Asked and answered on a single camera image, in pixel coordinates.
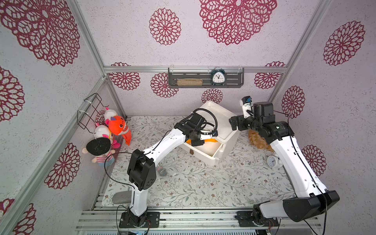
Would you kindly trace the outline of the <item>glitter silver microphone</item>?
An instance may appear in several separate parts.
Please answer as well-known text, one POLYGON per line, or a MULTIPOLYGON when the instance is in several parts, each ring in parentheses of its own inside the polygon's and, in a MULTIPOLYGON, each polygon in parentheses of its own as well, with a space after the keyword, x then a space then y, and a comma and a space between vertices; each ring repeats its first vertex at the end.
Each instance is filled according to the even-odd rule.
POLYGON ((167 170, 163 168, 162 166, 157 166, 156 171, 160 177, 166 177, 167 176, 167 170))

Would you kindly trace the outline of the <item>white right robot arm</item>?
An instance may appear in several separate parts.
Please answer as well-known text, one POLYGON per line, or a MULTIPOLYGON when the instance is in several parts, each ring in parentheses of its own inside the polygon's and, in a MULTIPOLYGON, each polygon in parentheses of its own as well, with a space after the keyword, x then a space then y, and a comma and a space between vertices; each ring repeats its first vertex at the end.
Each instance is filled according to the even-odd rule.
POLYGON ((253 222, 260 226, 271 218, 289 218, 300 222, 327 213, 340 197, 321 182, 304 157, 294 132, 286 121, 276 121, 269 102, 253 103, 250 97, 240 101, 243 114, 229 119, 233 130, 253 130, 276 152, 293 186, 295 197, 257 204, 252 210, 253 222))

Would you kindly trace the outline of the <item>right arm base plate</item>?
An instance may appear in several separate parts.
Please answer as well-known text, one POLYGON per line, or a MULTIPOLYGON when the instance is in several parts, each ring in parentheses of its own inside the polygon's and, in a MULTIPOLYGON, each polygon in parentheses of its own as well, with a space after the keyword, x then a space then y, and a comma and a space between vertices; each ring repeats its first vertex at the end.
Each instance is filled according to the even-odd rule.
POLYGON ((237 211, 235 219, 240 227, 274 227, 280 225, 277 218, 264 217, 259 205, 255 205, 250 211, 237 211))

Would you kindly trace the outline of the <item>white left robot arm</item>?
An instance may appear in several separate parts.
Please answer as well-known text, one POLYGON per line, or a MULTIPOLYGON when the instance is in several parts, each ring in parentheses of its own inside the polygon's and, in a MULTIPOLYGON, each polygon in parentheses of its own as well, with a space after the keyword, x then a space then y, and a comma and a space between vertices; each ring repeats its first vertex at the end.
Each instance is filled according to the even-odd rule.
POLYGON ((202 146, 205 140, 218 136, 218 120, 215 115, 204 108, 195 109, 189 116, 176 123, 163 138, 153 146, 130 153, 127 174, 130 183, 120 182, 105 173, 114 182, 131 187, 131 203, 128 213, 134 219, 146 216, 148 189, 156 181, 156 166, 176 147, 190 140, 192 146, 202 146))

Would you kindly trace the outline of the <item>white three-drawer cabinet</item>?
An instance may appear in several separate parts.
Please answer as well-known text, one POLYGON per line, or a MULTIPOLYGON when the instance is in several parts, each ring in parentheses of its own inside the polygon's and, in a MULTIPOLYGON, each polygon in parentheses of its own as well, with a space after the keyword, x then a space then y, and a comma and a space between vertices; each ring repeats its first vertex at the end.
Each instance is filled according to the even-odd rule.
POLYGON ((233 150, 240 132, 238 130, 233 131, 231 128, 229 119, 235 115, 231 111, 212 101, 204 103, 201 108, 209 110, 217 118, 218 136, 206 140, 202 146, 191 146, 191 143, 187 142, 180 145, 180 147, 189 154, 192 149, 194 157, 209 166, 215 166, 233 150))

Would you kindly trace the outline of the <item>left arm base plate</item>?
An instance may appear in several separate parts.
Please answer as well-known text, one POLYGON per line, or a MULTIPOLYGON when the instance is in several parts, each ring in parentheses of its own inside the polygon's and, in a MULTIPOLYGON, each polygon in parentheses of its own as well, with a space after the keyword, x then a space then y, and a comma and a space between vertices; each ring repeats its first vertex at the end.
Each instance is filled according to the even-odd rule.
POLYGON ((160 213, 146 211, 140 216, 135 216, 130 210, 121 214, 119 228, 158 228, 160 213))

